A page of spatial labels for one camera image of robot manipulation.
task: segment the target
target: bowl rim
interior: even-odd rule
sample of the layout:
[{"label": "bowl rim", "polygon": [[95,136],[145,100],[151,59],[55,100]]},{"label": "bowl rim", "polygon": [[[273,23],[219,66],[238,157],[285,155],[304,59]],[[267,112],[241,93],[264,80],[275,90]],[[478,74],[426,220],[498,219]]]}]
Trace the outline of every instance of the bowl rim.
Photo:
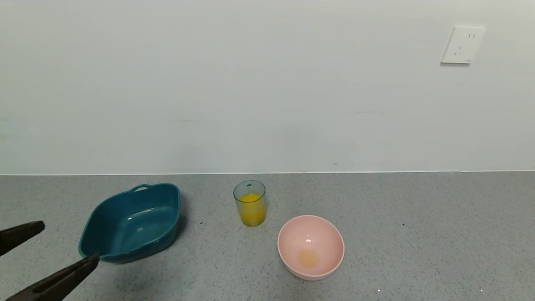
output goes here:
[{"label": "bowl rim", "polygon": [[[82,256],[82,257],[88,257],[92,254],[85,254],[83,251],[82,251],[82,241],[83,239],[85,238],[85,235],[86,235],[86,230],[87,230],[87,226],[89,225],[89,222],[91,221],[91,219],[93,218],[93,215],[95,214],[95,212],[97,211],[97,209],[99,207],[101,207],[106,201],[110,200],[110,199],[113,199],[115,197],[118,197],[119,195],[122,195],[122,194],[128,194],[128,193],[132,193],[132,192],[136,192],[138,189],[141,189],[141,188],[146,188],[146,189],[149,189],[149,188],[154,188],[154,187],[157,187],[157,186],[171,186],[173,188],[175,188],[177,190],[177,194],[178,194],[178,209],[177,209],[177,218],[175,219],[174,221],[174,224],[176,225],[178,223],[178,220],[180,219],[180,205],[181,205],[181,195],[180,195],[180,189],[174,185],[174,184],[171,184],[171,183],[157,183],[157,184],[140,184],[136,187],[133,187],[129,190],[126,190],[126,191],[122,191],[122,192],[119,192],[115,195],[112,195],[111,197],[101,201],[96,207],[95,209],[93,209],[93,211],[91,212],[91,214],[89,215],[89,218],[87,219],[87,222],[86,224],[83,226],[83,231],[82,231],[82,235],[80,236],[80,240],[78,241],[78,253]],[[134,252],[136,252],[137,250],[139,249],[142,249],[152,243],[154,243],[155,241],[161,239],[162,237],[166,236],[167,234],[169,234],[169,232],[173,229],[174,225],[172,227],[170,227],[166,232],[165,234],[162,234],[160,235],[159,237],[155,238],[155,239],[152,239],[148,242],[146,242],[145,244],[143,244],[142,246],[136,248],[136,249],[133,249],[133,250],[130,250],[128,251],[127,253],[108,253],[108,254],[99,254],[99,257],[100,259],[107,259],[107,258],[115,258],[115,257],[118,257],[118,256],[123,256],[123,255],[129,255],[129,254],[132,254]]]},{"label": "bowl rim", "polygon": [[[338,233],[338,235],[340,236],[340,239],[342,240],[342,257],[340,258],[340,261],[338,261],[338,263],[336,264],[336,266],[334,266],[334,268],[332,268],[331,270],[329,270],[328,272],[326,273],[323,273],[323,274],[317,274],[317,275],[312,275],[312,274],[305,274],[305,273],[301,273],[299,271],[296,271],[293,267],[291,267],[287,262],[286,260],[284,260],[284,257],[282,256],[282,254],[280,253],[280,234],[282,233],[282,231],[284,230],[284,227],[286,227],[286,225],[291,222],[292,220],[295,220],[295,219],[298,219],[298,218],[301,218],[301,217],[305,217],[305,216],[313,216],[313,217],[317,217],[321,220],[324,220],[326,221],[327,223],[329,223],[335,230],[336,232]],[[282,259],[282,261],[284,262],[284,264],[286,265],[286,267],[290,270],[292,270],[293,272],[299,274],[299,275],[303,275],[305,277],[312,277],[312,278],[321,278],[321,277],[325,277],[325,276],[328,276],[330,274],[332,274],[339,266],[340,264],[342,263],[343,261],[343,257],[345,256],[346,254],[346,245],[345,243],[343,242],[343,237],[342,237],[342,234],[340,233],[340,231],[338,230],[338,228],[333,224],[331,223],[330,221],[324,219],[323,217],[321,216],[317,216],[317,215],[311,215],[311,214],[305,214],[305,215],[299,215],[299,216],[296,216],[290,220],[288,220],[283,226],[282,228],[280,228],[280,231],[279,231],[279,235],[277,236],[277,251],[279,251],[279,256],[280,258]]]}]

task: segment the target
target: glass rim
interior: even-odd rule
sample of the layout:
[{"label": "glass rim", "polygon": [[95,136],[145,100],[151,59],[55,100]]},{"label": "glass rim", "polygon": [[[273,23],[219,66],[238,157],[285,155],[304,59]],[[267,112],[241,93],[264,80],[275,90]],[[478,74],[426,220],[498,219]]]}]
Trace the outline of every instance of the glass rim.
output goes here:
[{"label": "glass rim", "polygon": [[[241,184],[245,183],[245,182],[257,182],[257,183],[260,183],[260,185],[262,185],[262,188],[264,189],[264,192],[262,192],[262,195],[254,200],[254,201],[251,201],[251,202],[243,202],[241,200],[239,200],[237,197],[236,197],[236,189],[238,188],[238,186],[240,186]],[[262,182],[260,181],[257,181],[257,180],[245,180],[245,181],[241,181],[240,183],[238,183],[238,185],[236,185],[236,187],[234,188],[234,191],[232,192],[232,195],[234,196],[234,199],[240,203],[254,203],[254,202],[257,202],[258,200],[262,199],[264,197],[264,195],[266,195],[266,186],[264,184],[262,184]]]}]

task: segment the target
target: electrical outlet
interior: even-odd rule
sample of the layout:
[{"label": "electrical outlet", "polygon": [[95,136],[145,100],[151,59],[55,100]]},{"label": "electrical outlet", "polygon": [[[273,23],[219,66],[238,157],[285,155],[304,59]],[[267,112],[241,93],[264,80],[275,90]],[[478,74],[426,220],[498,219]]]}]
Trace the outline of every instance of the electrical outlet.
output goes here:
[{"label": "electrical outlet", "polygon": [[486,28],[453,27],[441,63],[470,64],[476,56]]}]

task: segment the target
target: gray countertop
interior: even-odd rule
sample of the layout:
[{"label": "gray countertop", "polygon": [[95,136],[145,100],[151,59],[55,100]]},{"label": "gray countertop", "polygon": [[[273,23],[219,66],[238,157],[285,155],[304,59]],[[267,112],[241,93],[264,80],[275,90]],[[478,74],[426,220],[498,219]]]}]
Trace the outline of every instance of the gray countertop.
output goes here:
[{"label": "gray countertop", "polygon": [[[241,224],[235,185],[267,189],[265,222]],[[0,258],[0,299],[80,259],[78,240],[102,200],[173,183],[183,229],[167,250],[101,262],[66,300],[533,300],[535,173],[0,177],[0,229],[44,220],[44,232]],[[346,255],[318,282],[295,278],[277,252],[290,218],[338,227]]]}]

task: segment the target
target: pink bowl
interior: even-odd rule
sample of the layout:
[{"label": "pink bowl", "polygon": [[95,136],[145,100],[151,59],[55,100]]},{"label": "pink bowl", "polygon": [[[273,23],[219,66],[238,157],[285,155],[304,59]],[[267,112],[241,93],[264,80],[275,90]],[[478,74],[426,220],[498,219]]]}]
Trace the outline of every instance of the pink bowl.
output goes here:
[{"label": "pink bowl", "polygon": [[277,248],[286,267],[304,280],[320,280],[342,263],[342,235],[328,220],[315,215],[294,217],[282,226]]}]

